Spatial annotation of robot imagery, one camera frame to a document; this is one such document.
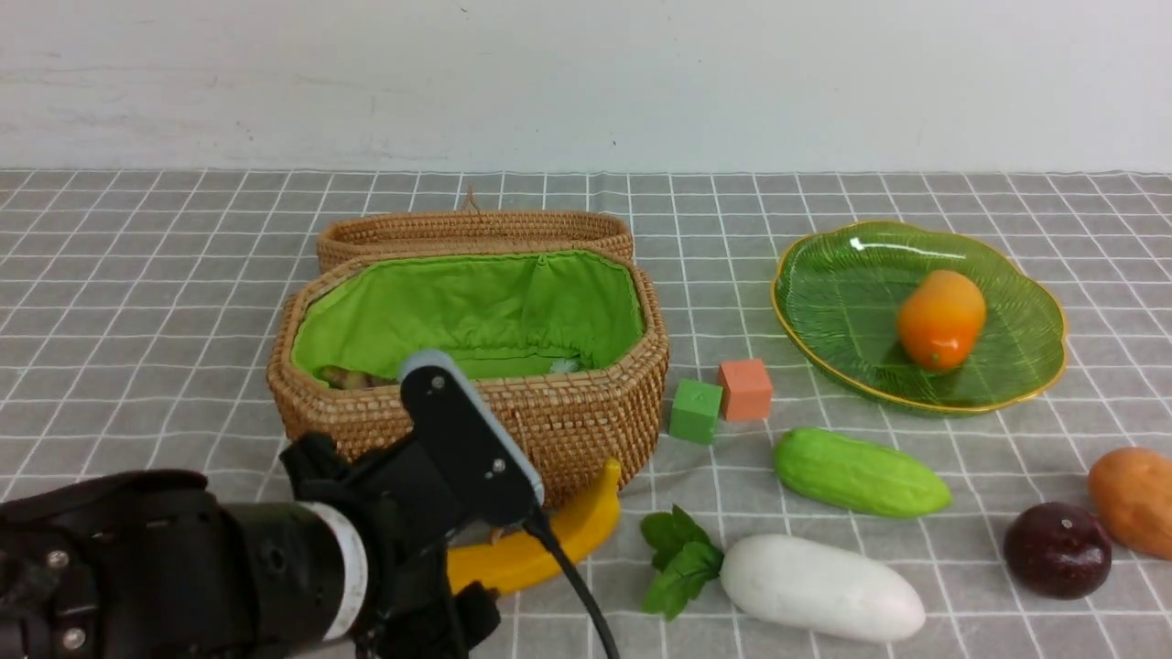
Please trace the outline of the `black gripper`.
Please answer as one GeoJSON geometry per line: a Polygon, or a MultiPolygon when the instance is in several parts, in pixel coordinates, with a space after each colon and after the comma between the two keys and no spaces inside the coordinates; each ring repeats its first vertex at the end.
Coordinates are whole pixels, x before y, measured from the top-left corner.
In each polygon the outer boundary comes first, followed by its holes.
{"type": "Polygon", "coordinates": [[[297,501],[339,512],[367,566],[348,637],[359,658],[466,658],[495,633],[492,589],[454,587],[448,545],[469,522],[416,439],[343,458],[309,432],[280,453],[297,501]]]}

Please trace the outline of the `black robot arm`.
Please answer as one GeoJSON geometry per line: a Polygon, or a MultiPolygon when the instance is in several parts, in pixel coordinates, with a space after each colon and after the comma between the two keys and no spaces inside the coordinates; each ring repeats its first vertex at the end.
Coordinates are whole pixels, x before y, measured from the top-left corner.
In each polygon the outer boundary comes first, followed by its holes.
{"type": "Polygon", "coordinates": [[[139,469],[4,503],[5,658],[466,658],[498,593],[448,579],[447,531],[391,478],[421,451],[348,463],[282,451],[289,502],[222,503],[188,469],[139,469]]]}

